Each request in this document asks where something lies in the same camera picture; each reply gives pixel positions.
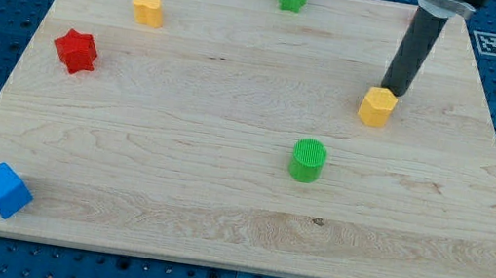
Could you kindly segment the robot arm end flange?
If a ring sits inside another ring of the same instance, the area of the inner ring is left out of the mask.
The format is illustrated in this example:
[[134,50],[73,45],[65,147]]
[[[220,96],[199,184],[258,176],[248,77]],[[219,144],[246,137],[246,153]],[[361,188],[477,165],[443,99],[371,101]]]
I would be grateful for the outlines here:
[[489,0],[417,0],[418,5],[436,18],[461,16],[469,19],[476,10],[483,8]]

